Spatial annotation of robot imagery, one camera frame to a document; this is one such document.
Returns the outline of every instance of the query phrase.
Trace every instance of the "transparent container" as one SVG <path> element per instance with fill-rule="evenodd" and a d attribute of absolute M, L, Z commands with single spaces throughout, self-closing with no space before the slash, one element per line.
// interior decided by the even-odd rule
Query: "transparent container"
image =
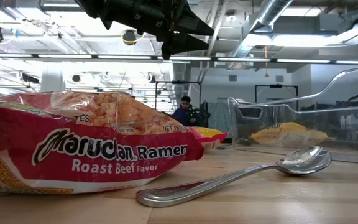
<path fill-rule="evenodd" d="M 229 98 L 234 148 L 285 155 L 321 146 L 333 160 L 358 162 L 358 68 L 337 74 L 321 89 L 266 103 Z"/>

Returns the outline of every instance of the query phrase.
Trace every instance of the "wooden table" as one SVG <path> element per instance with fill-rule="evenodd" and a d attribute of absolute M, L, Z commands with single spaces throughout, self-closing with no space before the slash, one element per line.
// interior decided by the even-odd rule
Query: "wooden table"
<path fill-rule="evenodd" d="M 333 162 L 307 177 L 267 170 L 194 201 L 149 208 L 135 193 L 274 163 L 259 152 L 209 151 L 137 189 L 83 195 L 0 195 L 0 223 L 358 223 L 358 164 Z"/>

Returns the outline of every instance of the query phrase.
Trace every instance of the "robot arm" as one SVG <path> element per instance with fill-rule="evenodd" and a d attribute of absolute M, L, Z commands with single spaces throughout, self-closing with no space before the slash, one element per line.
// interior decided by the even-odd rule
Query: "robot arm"
<path fill-rule="evenodd" d="M 92 18 L 100 18 L 107 29 L 113 21 L 133 27 L 164 42 L 162 56 L 192 50 L 206 50 L 209 45 L 189 34 L 213 35 L 214 30 L 194 14 L 187 0 L 75 0 Z"/>

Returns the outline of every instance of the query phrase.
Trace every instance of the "yellow ramen package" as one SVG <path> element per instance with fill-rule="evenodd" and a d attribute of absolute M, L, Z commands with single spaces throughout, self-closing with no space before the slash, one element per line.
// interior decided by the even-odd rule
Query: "yellow ramen package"
<path fill-rule="evenodd" d="M 276 147 L 315 146 L 327 138 L 321 131 L 307 129 L 294 122 L 281 123 L 251 135 L 259 144 Z"/>

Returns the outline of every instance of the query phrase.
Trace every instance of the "metal spoon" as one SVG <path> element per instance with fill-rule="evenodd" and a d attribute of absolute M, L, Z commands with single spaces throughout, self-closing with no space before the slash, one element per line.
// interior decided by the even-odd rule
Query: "metal spoon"
<path fill-rule="evenodd" d="M 274 165 L 250 167 L 189 184 L 140 190 L 136 193 L 136 200 L 150 207 L 167 207 L 190 201 L 235 180 L 263 170 L 276 169 L 290 175 L 306 175 L 322 170 L 330 163 L 331 155 L 327 150 L 318 146 L 309 147 L 286 155 Z"/>

